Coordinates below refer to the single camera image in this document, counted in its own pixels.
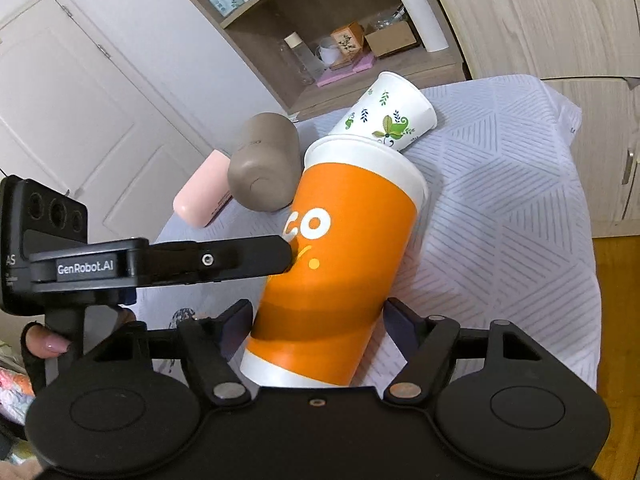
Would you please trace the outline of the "person's left hand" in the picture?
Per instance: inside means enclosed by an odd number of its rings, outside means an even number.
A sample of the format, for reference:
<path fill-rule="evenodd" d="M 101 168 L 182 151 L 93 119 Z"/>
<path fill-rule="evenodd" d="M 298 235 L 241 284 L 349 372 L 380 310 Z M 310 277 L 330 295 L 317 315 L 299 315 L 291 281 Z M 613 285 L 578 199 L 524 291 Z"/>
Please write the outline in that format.
<path fill-rule="evenodd" d="M 134 322 L 134 311 L 128 308 L 94 306 L 86 311 L 85 352 L 92 350 L 120 326 Z M 47 362 L 55 361 L 68 351 L 72 343 L 55 330 L 39 322 L 28 323 L 21 334 L 24 367 L 36 396 L 47 385 Z"/>

